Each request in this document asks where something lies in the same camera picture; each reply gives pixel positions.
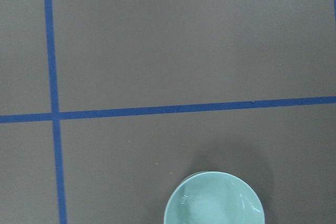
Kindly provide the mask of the green ceramic bowl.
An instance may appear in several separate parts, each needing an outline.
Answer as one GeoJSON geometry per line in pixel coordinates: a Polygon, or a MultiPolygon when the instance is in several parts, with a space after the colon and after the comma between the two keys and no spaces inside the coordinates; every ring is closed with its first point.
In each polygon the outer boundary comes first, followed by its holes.
{"type": "Polygon", "coordinates": [[[186,177],[171,194],[163,223],[265,223],[256,192],[240,178],[223,172],[186,177]]]}

